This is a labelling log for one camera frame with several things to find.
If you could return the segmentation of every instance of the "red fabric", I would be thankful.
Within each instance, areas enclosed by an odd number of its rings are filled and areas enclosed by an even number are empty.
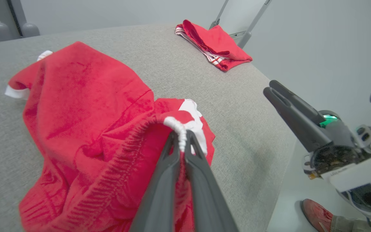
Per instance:
[[[253,58],[237,46],[233,38],[223,31],[219,25],[206,30],[199,25],[184,20],[182,24],[177,26],[183,28],[188,37],[201,50],[221,57],[227,57],[228,59],[224,59],[219,65],[216,65],[222,71],[228,71],[241,63],[253,61]]]
[[[9,85],[29,88],[24,121],[44,157],[41,177],[19,204],[25,231],[128,231],[171,132],[165,117],[184,100],[158,99],[129,67],[77,42],[30,65]],[[208,162],[214,134],[203,131]],[[175,228],[193,230],[184,164]]]

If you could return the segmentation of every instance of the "pant leg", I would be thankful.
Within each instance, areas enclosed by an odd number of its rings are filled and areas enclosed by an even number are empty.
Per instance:
[[[333,215],[330,232],[371,232],[371,228],[365,220]]]

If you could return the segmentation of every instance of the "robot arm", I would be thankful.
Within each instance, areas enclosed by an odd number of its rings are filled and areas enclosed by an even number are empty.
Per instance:
[[[175,231],[174,190],[180,172],[180,160],[178,135],[171,132],[131,224],[130,232]],[[195,231],[238,232],[200,144],[190,130],[187,131],[184,162],[186,175],[191,183]]]
[[[336,113],[315,110],[277,81],[263,93],[309,152],[302,161],[305,174],[331,183],[371,219],[371,127],[353,133]]]

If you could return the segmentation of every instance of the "person's leg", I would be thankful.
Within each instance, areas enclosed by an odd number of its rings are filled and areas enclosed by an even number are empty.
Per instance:
[[[333,216],[330,232],[371,232],[371,228],[366,220]]]
[[[310,199],[304,200],[301,208],[309,223],[318,232],[371,232],[367,221],[333,215]]]

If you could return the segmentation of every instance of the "green light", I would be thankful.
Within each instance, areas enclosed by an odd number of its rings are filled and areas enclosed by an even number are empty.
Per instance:
[[[323,117],[324,117],[325,119],[337,119],[337,117],[335,117],[335,116],[333,116],[333,115],[328,115],[328,114],[323,115]]]
[[[324,122],[321,122],[319,125],[321,128],[326,128],[326,126],[332,122],[339,120],[336,116],[330,114],[324,114],[323,117],[326,119]]]

